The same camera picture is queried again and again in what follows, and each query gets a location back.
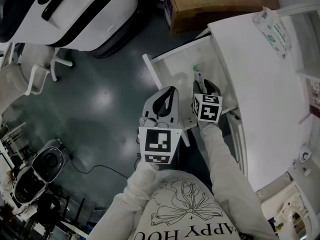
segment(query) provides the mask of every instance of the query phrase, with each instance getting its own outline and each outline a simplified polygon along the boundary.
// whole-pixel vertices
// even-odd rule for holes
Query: gray floor
[[[68,53],[67,59],[76,62],[74,69],[57,64],[59,82],[49,76],[41,95],[23,96],[12,106],[18,122],[28,121],[31,147],[40,149],[59,138],[78,169],[88,171],[103,164],[129,177],[139,152],[139,118],[146,99],[157,91],[142,55],[160,55],[196,35],[170,36],[165,19],[154,15],[140,34],[108,58],[94,59],[75,50]],[[107,208],[127,182],[101,167],[80,174],[69,161],[54,183],[77,203],[86,198],[84,207],[90,211]]]

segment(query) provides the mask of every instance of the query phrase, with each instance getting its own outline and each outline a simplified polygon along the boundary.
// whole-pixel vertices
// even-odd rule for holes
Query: cardboard box
[[[225,18],[280,8],[278,0],[164,0],[164,13],[172,34],[204,30]]]

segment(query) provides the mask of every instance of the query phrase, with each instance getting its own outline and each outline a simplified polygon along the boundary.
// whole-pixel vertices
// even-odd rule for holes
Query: paper
[[[291,48],[291,39],[278,15],[269,8],[263,7],[263,11],[259,12],[253,19],[253,23],[265,36],[275,52],[285,59]]]

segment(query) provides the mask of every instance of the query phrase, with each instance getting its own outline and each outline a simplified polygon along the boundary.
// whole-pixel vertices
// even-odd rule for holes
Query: white drawer
[[[194,65],[202,64],[203,79],[211,81],[220,89],[223,97],[222,114],[238,107],[231,81],[226,77],[228,74],[216,53],[212,35],[196,39],[155,58],[145,54],[143,59],[159,89],[168,86],[177,88],[179,119],[184,130],[197,126],[192,110]]]

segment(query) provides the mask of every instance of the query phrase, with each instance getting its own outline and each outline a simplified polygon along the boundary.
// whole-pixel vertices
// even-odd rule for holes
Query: white cabinet
[[[207,36],[155,58],[143,56],[159,89],[178,89],[180,123],[185,130],[197,125],[191,107],[193,66],[204,65],[203,78],[221,90],[223,113],[231,111],[227,118],[236,160],[255,191],[288,169],[306,139],[301,133],[310,127],[303,123],[309,104],[296,70],[301,69],[302,52],[308,47],[308,42],[302,46],[301,33],[309,30],[303,19],[296,21],[291,15],[317,8],[299,5],[278,11],[292,39],[285,59],[254,25],[256,13],[210,23],[203,32]]]

